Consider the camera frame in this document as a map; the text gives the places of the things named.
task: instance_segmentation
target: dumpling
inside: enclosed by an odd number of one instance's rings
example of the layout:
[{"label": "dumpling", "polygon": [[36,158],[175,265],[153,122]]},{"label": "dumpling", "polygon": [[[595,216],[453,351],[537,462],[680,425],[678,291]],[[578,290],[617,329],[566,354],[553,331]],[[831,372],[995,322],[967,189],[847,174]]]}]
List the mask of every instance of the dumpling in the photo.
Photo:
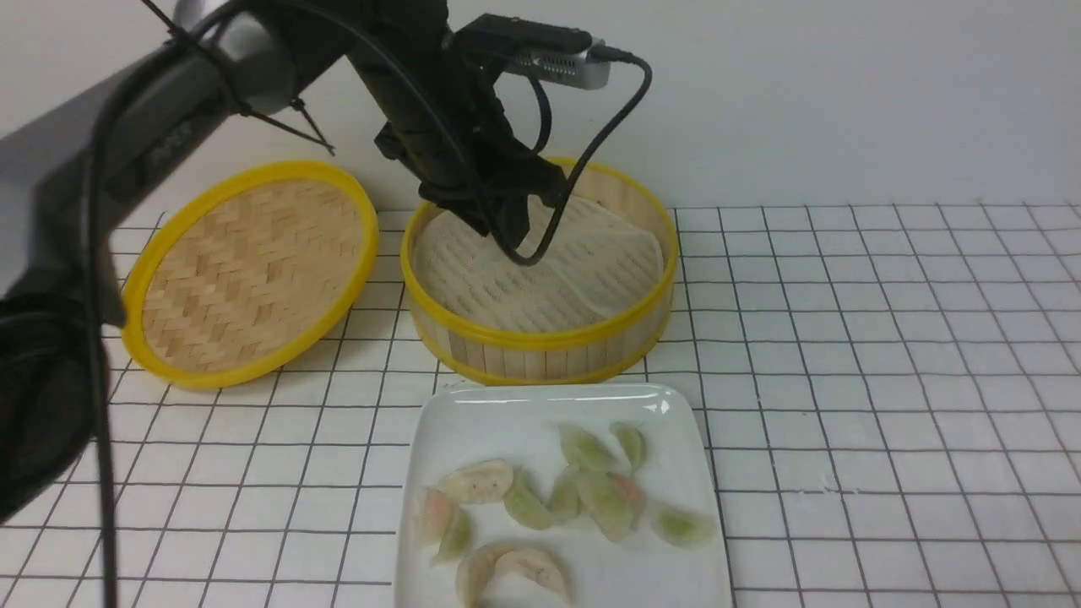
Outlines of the dumpling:
[{"label": "dumpling", "polygon": [[717,534],[717,519],[695,515],[675,506],[657,503],[652,514],[653,531],[666,543],[689,548]]},{"label": "dumpling", "polygon": [[459,504],[499,502],[515,481],[515,467],[505,460],[486,460],[443,477],[439,489]]},{"label": "dumpling", "polygon": [[439,543],[439,553],[431,558],[431,565],[438,566],[448,561],[453,561],[462,557],[469,551],[469,543],[472,541],[472,523],[469,514],[463,508],[454,507],[454,516],[446,527],[446,533]]},{"label": "dumpling", "polygon": [[563,574],[563,569],[547,551],[531,547],[516,548],[495,561],[495,573],[519,574],[555,592],[568,606],[573,604],[570,583]]},{"label": "dumpling", "polygon": [[642,466],[642,462],[645,460],[645,438],[642,437],[642,432],[633,424],[626,422],[613,422],[609,429],[619,441],[619,447],[623,448],[623,453],[627,457],[627,462],[630,463],[630,470],[638,471],[638,467]]},{"label": "dumpling", "polygon": [[582,504],[604,538],[614,543],[627,538],[635,524],[635,510],[618,484],[605,473],[582,473],[575,485]]},{"label": "dumpling", "polygon": [[470,553],[458,563],[454,589],[457,592],[458,602],[462,603],[462,608],[480,607],[480,596],[495,573],[496,560],[515,548],[512,543],[490,543]]},{"label": "dumpling", "polygon": [[555,524],[548,507],[530,489],[525,473],[515,472],[515,481],[503,497],[503,506],[515,521],[534,530],[546,530]]},{"label": "dumpling", "polygon": [[548,497],[548,512],[557,521],[566,523],[578,516],[580,501],[575,480],[578,476],[576,466],[568,466],[556,479]]},{"label": "dumpling", "polygon": [[584,471],[608,473],[616,460],[592,433],[573,424],[559,425],[559,448],[566,463]]},{"label": "dumpling", "polygon": [[457,508],[446,494],[435,488],[424,489],[421,501],[421,512],[417,514],[417,527],[421,529],[421,546],[435,544],[446,533],[454,510]]}]

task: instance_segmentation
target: white table surface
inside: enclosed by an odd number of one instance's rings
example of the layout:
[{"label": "white table surface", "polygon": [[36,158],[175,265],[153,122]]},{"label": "white table surface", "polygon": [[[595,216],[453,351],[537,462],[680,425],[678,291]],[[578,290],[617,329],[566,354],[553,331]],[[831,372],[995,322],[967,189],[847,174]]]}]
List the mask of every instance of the white table surface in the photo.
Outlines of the white table surface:
[{"label": "white table surface", "polygon": [[[470,384],[403,310],[406,217],[280,373],[189,393],[108,340],[124,606],[391,607],[418,408]],[[1076,207],[677,217],[671,323],[614,382],[697,408],[737,607],[1081,605]],[[121,276],[156,221],[115,236]],[[0,605],[99,606],[95,479],[83,457],[0,528]]]}]

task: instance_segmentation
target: white dumpling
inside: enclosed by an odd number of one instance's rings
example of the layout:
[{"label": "white dumpling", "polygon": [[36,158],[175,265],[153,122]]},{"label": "white dumpling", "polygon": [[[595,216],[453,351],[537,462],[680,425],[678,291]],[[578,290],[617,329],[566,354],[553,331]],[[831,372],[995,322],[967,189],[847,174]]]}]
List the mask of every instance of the white dumpling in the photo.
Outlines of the white dumpling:
[{"label": "white dumpling", "polygon": [[416,515],[421,545],[435,544],[443,538],[451,525],[451,518],[454,517],[455,508],[457,507],[443,492],[433,488],[424,489],[424,498]]},{"label": "white dumpling", "polygon": [[480,596],[495,573],[496,560],[515,548],[512,543],[490,543],[470,553],[458,564],[454,589],[462,608],[480,608]]},{"label": "white dumpling", "polygon": [[439,483],[439,489],[459,504],[499,502],[515,481],[515,467],[505,460],[486,460],[459,468]]},{"label": "white dumpling", "polygon": [[563,569],[547,551],[532,547],[516,548],[495,561],[495,573],[518,574],[558,594],[571,606],[571,587]]}]

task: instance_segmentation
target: black cable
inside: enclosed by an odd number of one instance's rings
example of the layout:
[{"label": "black cable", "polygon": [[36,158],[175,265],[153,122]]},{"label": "black cable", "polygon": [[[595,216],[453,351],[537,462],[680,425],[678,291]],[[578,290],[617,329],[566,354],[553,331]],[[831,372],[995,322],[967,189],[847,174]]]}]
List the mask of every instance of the black cable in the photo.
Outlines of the black cable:
[{"label": "black cable", "polygon": [[477,206],[480,207],[481,214],[484,216],[484,223],[488,224],[489,232],[492,233],[492,238],[495,240],[495,243],[499,247],[499,250],[504,255],[519,266],[534,266],[540,261],[542,257],[544,257],[544,254],[548,251],[548,247],[551,244],[551,239],[556,236],[556,228],[559,226],[559,221],[562,219],[563,211],[566,209],[566,202],[571,198],[574,185],[577,183],[582,172],[586,169],[586,164],[589,162],[589,159],[592,158],[593,154],[596,154],[597,148],[604,143],[604,140],[612,134],[612,131],[614,131],[635,109],[635,107],[638,106],[638,104],[642,101],[642,97],[645,96],[646,91],[649,91],[650,85],[653,83],[653,69],[648,63],[645,63],[644,60],[625,51],[608,47],[599,47],[591,51],[597,54],[597,56],[606,58],[608,61],[629,63],[639,66],[643,71],[642,84],[627,102],[627,104],[624,105],[624,107],[616,113],[614,117],[612,117],[608,124],[605,124],[597,136],[595,136],[589,143],[589,145],[586,146],[585,153],[578,157],[578,161],[575,163],[574,169],[571,170],[571,174],[568,176],[566,188],[563,193],[562,199],[556,204],[556,210],[548,223],[548,227],[545,229],[544,236],[540,237],[540,243],[537,244],[537,249],[529,257],[525,257],[518,253],[518,251],[507,242],[503,232],[499,230],[498,221],[495,217],[495,210],[492,208],[492,203],[488,199],[488,195],[484,191],[484,184],[481,181],[480,175],[477,174],[476,168],[471,162],[469,162],[469,154],[466,151],[465,144],[462,143],[462,138],[454,132],[454,129],[451,127],[451,121],[439,107],[432,104],[431,96],[424,91],[421,83],[413,78],[413,75],[409,72],[405,66],[402,65],[397,57],[387,51],[387,49],[384,48],[378,40],[373,38],[371,34],[363,30],[356,24],[350,23],[337,13],[310,4],[306,0],[267,0],[266,3],[297,9],[320,16],[337,25],[351,34],[359,42],[363,42],[369,50],[377,55],[379,60],[395,72],[395,76],[398,77],[401,83],[409,90],[410,94],[417,102],[417,104],[419,104],[421,107],[428,113],[428,116],[430,116],[436,122],[437,129],[450,146],[454,160],[458,163],[462,171],[466,175],[469,189],[472,190],[473,196],[477,199]]},{"label": "black cable", "polygon": [[[196,39],[202,36],[225,17],[236,14],[248,0],[231,0],[214,10],[206,18],[196,26],[191,36]],[[89,348],[88,368],[90,373],[90,391],[92,412],[92,428],[96,437],[97,483],[102,520],[102,587],[105,608],[119,606],[117,585],[117,519],[116,498],[114,495],[112,441],[109,432],[109,411],[106,379],[108,369],[102,347],[102,314],[101,314],[101,251],[105,239],[97,227],[98,197],[102,188],[102,164],[106,156],[109,135],[123,113],[141,94],[156,82],[162,74],[171,69],[183,58],[187,49],[178,43],[166,47],[161,53],[151,56],[139,64],[123,82],[106,100],[102,111],[94,121],[86,161],[83,168],[80,237],[83,249],[82,275],[84,280],[85,325]]]},{"label": "black cable", "polygon": [[[479,54],[486,57],[493,57],[499,60],[504,63],[518,63],[518,57],[513,54],[508,55],[507,53],[513,53],[517,47],[520,47],[520,42],[515,42],[508,44],[503,51],[499,52],[486,52],[481,51]],[[540,130],[537,132],[537,140],[533,144],[532,153],[540,154],[544,151],[545,147],[548,146],[548,140],[551,137],[551,101],[548,100],[548,93],[544,90],[544,85],[540,84],[540,79],[536,75],[536,66],[532,63],[523,64],[525,66],[525,79],[529,80],[530,87],[533,89],[533,96],[537,101],[537,110],[540,114]],[[495,82],[503,76],[504,69],[501,67],[492,78],[490,84],[495,85]]]},{"label": "black cable", "polygon": [[311,127],[311,130],[316,132],[316,137],[319,137],[319,141],[322,142],[322,145],[324,148],[326,148],[326,151],[331,156],[337,156],[336,154],[334,154],[334,146],[332,146],[326,141],[326,137],[323,136],[323,132],[319,129],[319,125],[316,124],[316,119],[311,118],[311,113],[308,111],[308,105],[304,103],[304,100],[297,97],[289,103],[289,107],[301,113],[301,116],[304,117],[304,120],[308,122],[308,127]]},{"label": "black cable", "polygon": [[[412,77],[412,75],[405,69],[397,57],[391,55],[377,40],[357,25],[346,21],[336,13],[322,9],[321,6],[310,4],[306,0],[268,0],[266,3],[293,8],[315,14],[334,23],[338,27],[349,31],[355,38],[357,38],[358,41],[363,42],[366,47],[369,47],[369,49],[396,74],[421,107],[424,108],[424,110],[427,111],[432,118],[438,130],[440,131],[440,134],[451,147],[451,151],[453,153],[455,160],[465,172],[469,188],[473,191],[477,204],[481,208],[485,223],[489,225],[489,229],[492,232],[492,236],[496,241],[496,244],[503,253],[507,255],[507,257],[521,266],[535,265],[540,257],[544,256],[545,252],[547,252],[547,249],[551,243],[551,239],[555,236],[556,228],[559,225],[559,221],[566,208],[566,202],[574,189],[574,185],[577,183],[577,180],[585,170],[589,159],[601,146],[601,144],[603,144],[604,140],[608,138],[612,131],[614,131],[635,109],[635,107],[638,106],[642,97],[645,96],[645,93],[653,81],[652,69],[643,60],[636,57],[630,53],[615,49],[598,48],[592,51],[592,53],[598,57],[606,58],[613,62],[630,63],[641,67],[643,70],[642,84],[639,87],[639,90],[635,93],[635,95],[627,102],[627,104],[624,105],[624,107],[616,113],[616,115],[604,125],[604,128],[601,129],[597,136],[593,137],[593,140],[586,147],[586,150],[578,158],[578,161],[575,163],[570,175],[568,176],[565,191],[552,213],[551,221],[545,229],[540,243],[537,246],[537,249],[533,252],[533,254],[529,257],[524,257],[506,242],[502,232],[498,230],[495,213],[492,209],[491,202],[486,198],[484,185],[480,175],[477,174],[475,167],[469,162],[469,155],[466,151],[466,147],[454,132],[453,128],[451,128],[450,120],[440,108],[433,105],[431,97],[423,90],[422,85]],[[229,0],[229,2],[212,11],[202,22],[199,23],[199,25],[192,28],[187,36],[196,40],[198,44],[198,41],[200,41],[211,28],[218,25],[218,23],[223,19],[237,14],[248,4],[249,0]],[[170,23],[168,17],[165,21],[166,23]],[[109,135],[111,134],[117,121],[121,118],[128,106],[130,106],[138,97],[138,95],[141,95],[158,78],[160,78],[165,70],[172,68],[173,64],[177,60],[184,56],[184,53],[188,49],[186,48],[187,45],[182,44],[181,42],[181,40],[174,40],[174,43],[166,48],[165,51],[152,56],[145,63],[137,66],[109,96],[94,122],[94,129],[92,131],[83,172],[80,208],[80,236],[84,254],[82,260],[82,273],[85,281],[85,323],[86,339],[89,342],[88,347],[90,348],[88,360],[90,387],[92,392],[91,406],[94,410],[93,429],[97,440],[96,451],[98,464],[98,485],[101,489],[99,506],[102,512],[102,573],[106,608],[115,608],[118,606],[119,596],[117,589],[116,501],[114,497],[115,479],[112,471],[112,450],[106,388],[108,370],[102,349],[101,293],[98,289],[102,264],[99,254],[105,244],[102,235],[98,234],[97,227],[97,201],[101,194],[103,179],[102,164],[103,159],[105,158]]]}]

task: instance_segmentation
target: green dumpling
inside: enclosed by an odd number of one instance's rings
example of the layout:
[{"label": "green dumpling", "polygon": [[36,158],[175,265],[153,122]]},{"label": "green dumpling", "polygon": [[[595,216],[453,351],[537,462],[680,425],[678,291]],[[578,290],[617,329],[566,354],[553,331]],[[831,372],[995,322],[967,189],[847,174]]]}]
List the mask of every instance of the green dumpling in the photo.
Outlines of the green dumpling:
[{"label": "green dumpling", "polygon": [[551,488],[551,495],[548,497],[548,512],[557,521],[566,523],[578,516],[580,501],[578,500],[578,487],[575,484],[577,477],[578,467],[568,466]]},{"label": "green dumpling", "polygon": [[576,480],[578,498],[608,540],[622,542],[635,524],[635,507],[606,473],[582,473]]},{"label": "green dumpling", "polygon": [[619,440],[619,447],[630,463],[630,470],[638,471],[645,460],[645,438],[642,437],[642,432],[626,422],[613,422],[609,429]]},{"label": "green dumpling", "polygon": [[530,489],[520,468],[515,471],[515,480],[503,497],[503,506],[515,521],[533,530],[546,530],[556,523],[548,507]]},{"label": "green dumpling", "polygon": [[583,471],[608,473],[616,460],[592,433],[573,424],[559,425],[559,448],[566,463]]},{"label": "green dumpling", "polygon": [[638,518],[642,515],[642,512],[645,511],[645,493],[642,492],[642,488],[633,479],[626,475],[609,473],[609,477],[619,487],[623,498],[630,502],[630,511],[635,514],[633,523],[631,524],[631,527],[633,527],[638,523]]},{"label": "green dumpling", "polygon": [[653,531],[666,543],[680,548],[697,546],[717,534],[717,519],[695,515],[670,506],[657,504],[653,517]]},{"label": "green dumpling", "polygon": [[470,542],[472,542],[472,523],[469,520],[469,514],[465,510],[455,508],[443,540],[439,543],[439,553],[431,558],[431,565],[437,566],[462,557],[469,551]]}]

